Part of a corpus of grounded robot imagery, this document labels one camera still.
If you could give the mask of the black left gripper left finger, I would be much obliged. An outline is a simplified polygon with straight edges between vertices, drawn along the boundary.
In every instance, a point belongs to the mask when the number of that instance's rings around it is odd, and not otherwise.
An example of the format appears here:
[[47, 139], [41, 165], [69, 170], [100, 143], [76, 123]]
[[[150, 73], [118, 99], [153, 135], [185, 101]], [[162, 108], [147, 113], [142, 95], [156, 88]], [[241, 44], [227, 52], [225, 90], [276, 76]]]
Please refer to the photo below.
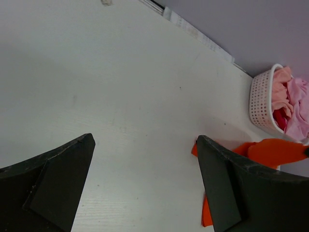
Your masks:
[[90, 133], [0, 170], [2, 232], [70, 232], [95, 149]]

